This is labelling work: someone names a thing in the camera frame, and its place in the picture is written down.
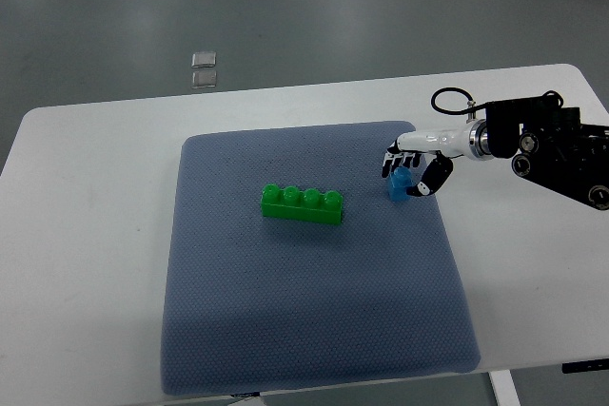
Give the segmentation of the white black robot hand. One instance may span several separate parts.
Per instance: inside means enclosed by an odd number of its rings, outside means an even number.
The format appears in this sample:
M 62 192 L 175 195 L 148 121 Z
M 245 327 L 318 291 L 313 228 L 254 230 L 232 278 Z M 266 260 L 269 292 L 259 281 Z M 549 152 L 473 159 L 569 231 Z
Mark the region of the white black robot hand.
M 382 177 L 388 178 L 399 167 L 417 166 L 420 158 L 429 154 L 428 163 L 417 184 L 406 188 L 411 197 L 426 197 L 435 194 L 453 171 L 454 158 L 467 157 L 478 160 L 483 151 L 478 146 L 480 127 L 484 121 L 466 126 L 442 130 L 417 130 L 401 134 L 387 148 L 383 157 Z

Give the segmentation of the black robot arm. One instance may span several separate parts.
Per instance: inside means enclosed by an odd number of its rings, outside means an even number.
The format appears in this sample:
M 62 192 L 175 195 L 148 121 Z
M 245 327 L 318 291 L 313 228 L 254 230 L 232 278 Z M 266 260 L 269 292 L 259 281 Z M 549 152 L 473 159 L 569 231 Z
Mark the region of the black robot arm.
M 514 173 L 597 210 L 608 208 L 608 127 L 584 124 L 553 90 L 486 102 L 487 148 Z

